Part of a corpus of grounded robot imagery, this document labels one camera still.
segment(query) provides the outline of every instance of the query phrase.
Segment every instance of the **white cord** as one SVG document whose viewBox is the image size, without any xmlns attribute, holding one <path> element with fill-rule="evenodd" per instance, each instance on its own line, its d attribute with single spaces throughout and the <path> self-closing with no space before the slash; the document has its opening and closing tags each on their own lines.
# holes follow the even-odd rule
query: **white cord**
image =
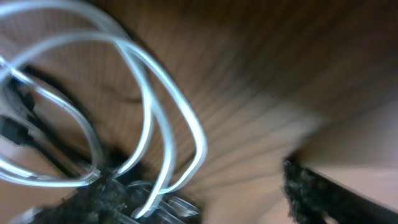
<svg viewBox="0 0 398 224">
<path fill-rule="evenodd" d="M 66 9 L 69 11 L 77 12 L 82 16 L 87 17 L 92 22 L 94 22 L 98 27 L 102 28 L 108 33 L 114 32 L 114 34 L 125 37 L 126 34 L 124 31 L 115 23 L 111 18 L 109 18 L 106 14 L 103 14 L 101 11 L 95 9 L 94 7 L 83 4 L 82 2 L 71 2 L 71 1 L 35 1 L 35 2 L 18 2 L 0 5 L 0 16 L 5 16 L 7 14 L 12 14 L 16 12 L 26 11 L 30 9 L 38 9 L 44 7 L 52 7 L 59 9 Z M 76 34 L 67 34 L 58 36 L 52 39 L 45 40 L 44 42 L 39 43 L 38 45 L 33 46 L 25 53 L 21 54 L 20 57 L 17 57 L 15 61 L 11 63 L 12 69 L 22 65 L 25 61 L 30 58 L 36 56 L 37 54 L 48 50 L 52 47 L 56 47 L 60 44 L 66 44 L 67 42 L 75 42 L 79 40 L 90 40 L 90 39 L 98 39 L 108 42 L 114 42 L 121 52 L 124 60 L 127 65 L 131 69 L 134 74 L 137 82 L 141 87 L 143 104 L 144 104 L 144 125 L 142 129 L 142 135 L 140 138 L 140 142 L 137 146 L 134 154 L 127 160 L 123 166 L 117 170 L 116 174 L 120 175 L 129 170 L 132 166 L 134 166 L 139 159 L 142 157 L 147 144 L 149 142 L 149 136 L 152 134 L 152 113 L 155 114 L 157 118 L 162 136 L 164 139 L 165 145 L 165 158 L 164 163 L 162 164 L 162 170 L 160 171 L 157 182 L 154 185 L 154 189 L 151 192 L 151 195 L 146 202 L 146 204 L 136 212 L 136 218 L 139 218 L 142 215 L 148 216 L 151 213 L 151 208 L 153 206 L 157 206 L 161 199 L 161 195 L 167 192 L 171 192 L 177 190 L 184 186 L 194 175 L 194 173 L 198 170 L 198 168 L 203 164 L 204 158 L 207 152 L 206 146 L 206 138 L 205 134 L 199 124 L 197 117 L 195 116 L 193 110 L 189 106 L 187 100 L 183 97 L 180 90 L 176 87 L 175 83 L 170 79 L 165 70 L 144 50 L 139 48 L 137 45 L 129 42 L 128 40 L 121 39 L 119 37 L 101 34 L 97 32 L 82 32 Z M 164 84 L 166 89 L 169 91 L 172 98 L 175 100 L 177 106 L 180 108 L 184 118 L 186 119 L 195 140 L 195 144 L 197 147 L 197 153 L 191 165 L 188 169 L 183 173 L 181 178 L 176 181 L 170 187 L 166 187 L 168 184 L 171 173 L 174 169 L 174 155 L 173 155 L 173 141 L 171 136 L 170 125 L 167 121 L 167 118 L 162 111 L 162 108 L 159 102 L 156 100 L 153 91 L 151 90 L 148 82 L 143 75 L 143 69 L 140 63 L 136 62 L 136 58 L 142 60 L 154 73 L 157 75 L 159 80 Z M 2 77 L 7 77 L 8 72 L 11 69 L 4 69 L 0 73 L 0 79 Z"/>
</svg>

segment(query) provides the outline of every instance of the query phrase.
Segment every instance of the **wooden surface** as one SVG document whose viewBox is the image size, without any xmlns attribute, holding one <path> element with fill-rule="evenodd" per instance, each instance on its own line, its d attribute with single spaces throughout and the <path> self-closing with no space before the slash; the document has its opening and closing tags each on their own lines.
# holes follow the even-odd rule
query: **wooden surface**
<svg viewBox="0 0 398 224">
<path fill-rule="evenodd" d="M 394 1 L 92 2 L 143 41 L 197 113 L 209 152 L 184 190 L 204 204 L 205 223 L 292 223 L 280 191 L 282 158 L 320 128 L 398 95 Z M 91 26 L 55 11 L 3 20 L 2 54 L 11 58 L 45 36 L 82 27 Z M 35 63 L 81 98 L 107 142 L 134 150 L 141 96 L 111 46 L 69 45 Z M 174 127 L 178 177 L 194 152 L 192 137 L 151 79 Z M 159 167 L 159 130 L 144 160 Z"/>
</svg>

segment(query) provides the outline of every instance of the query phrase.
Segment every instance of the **wooden floor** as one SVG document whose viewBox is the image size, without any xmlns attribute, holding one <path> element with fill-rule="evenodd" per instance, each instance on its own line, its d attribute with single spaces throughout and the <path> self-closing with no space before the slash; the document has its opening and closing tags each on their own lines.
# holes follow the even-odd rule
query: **wooden floor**
<svg viewBox="0 0 398 224">
<path fill-rule="evenodd" d="M 91 2 L 163 63 L 197 113 L 208 157 L 184 190 L 204 205 L 205 223 L 292 223 L 282 158 L 321 128 L 398 97 L 395 1 Z M 58 11 L 15 16 L 0 23 L 1 53 L 11 58 L 45 36 L 83 27 L 91 26 Z M 141 95 L 112 46 L 69 45 L 35 64 L 81 98 L 102 138 L 134 150 Z M 178 177 L 194 153 L 192 136 L 151 79 L 174 127 Z M 60 129 L 78 138 L 73 128 Z M 159 130 L 144 160 L 159 168 Z"/>
</svg>

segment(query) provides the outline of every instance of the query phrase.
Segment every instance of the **brown wood grain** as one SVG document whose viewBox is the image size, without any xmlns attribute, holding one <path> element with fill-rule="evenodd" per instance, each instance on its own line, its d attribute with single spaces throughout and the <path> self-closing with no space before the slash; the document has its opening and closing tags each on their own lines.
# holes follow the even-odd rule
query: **brown wood grain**
<svg viewBox="0 0 398 224">
<path fill-rule="evenodd" d="M 184 188 L 206 223 L 291 223 L 280 191 L 283 157 L 326 125 L 396 100 L 395 1 L 97 0 L 170 72 L 199 117 L 208 157 Z M 2 54 L 50 34 L 91 27 L 68 13 L 0 23 Z M 131 153 L 140 93 L 115 50 L 73 44 L 35 59 L 76 93 L 107 142 Z M 194 153 L 185 120 L 151 77 L 174 128 L 177 178 Z M 144 157 L 162 160 L 156 129 Z"/>
</svg>

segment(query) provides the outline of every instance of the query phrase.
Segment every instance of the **tangled cable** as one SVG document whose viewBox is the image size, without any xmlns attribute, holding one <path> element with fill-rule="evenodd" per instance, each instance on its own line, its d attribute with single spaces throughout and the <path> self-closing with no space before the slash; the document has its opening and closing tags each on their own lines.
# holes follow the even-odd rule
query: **tangled cable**
<svg viewBox="0 0 398 224">
<path fill-rule="evenodd" d="M 153 115 L 162 132 L 162 139 L 164 142 L 164 160 L 162 168 L 146 203 L 134 212 L 135 218 L 149 216 L 154 211 L 153 208 L 155 208 L 161 201 L 163 194 L 183 187 L 203 164 L 206 157 L 207 145 L 205 133 L 198 118 L 185 97 L 182 95 L 181 91 L 162 66 L 159 65 L 159 63 L 156 62 L 156 60 L 144 49 L 135 44 L 118 23 L 97 8 L 78 1 L 22 1 L 0 4 L 0 17 L 3 18 L 11 14 L 43 8 L 62 9 L 74 12 L 90 20 L 94 25 L 101 29 L 101 32 L 72 32 L 51 37 L 33 45 L 23 51 L 23 53 L 19 54 L 14 60 L 3 62 L 5 67 L 0 70 L 0 84 L 4 86 L 3 83 L 5 83 L 9 78 L 15 77 L 21 82 L 30 85 L 37 93 L 56 103 L 70 113 L 79 122 L 88 139 L 92 166 L 88 173 L 79 179 L 59 179 L 56 177 L 49 177 L 48 175 L 37 174 L 0 158 L 0 177 L 4 180 L 23 185 L 40 187 L 81 187 L 91 184 L 100 176 L 97 167 L 104 163 L 103 155 L 100 151 L 100 141 L 96 137 L 95 132 L 87 119 L 67 101 L 47 91 L 27 75 L 18 71 L 17 68 L 35 56 L 61 45 L 89 40 L 112 43 L 119 50 L 141 88 L 144 110 L 142 133 L 136 150 L 124 164 L 114 171 L 115 176 L 119 176 L 134 167 L 144 155 L 146 148 L 148 147 L 150 137 L 152 136 Z M 162 106 L 147 81 L 143 65 L 153 71 L 166 90 L 170 93 L 183 114 L 183 117 L 187 121 L 195 140 L 196 155 L 192 163 L 178 181 L 170 186 L 169 182 L 175 165 L 172 130 Z"/>
</svg>

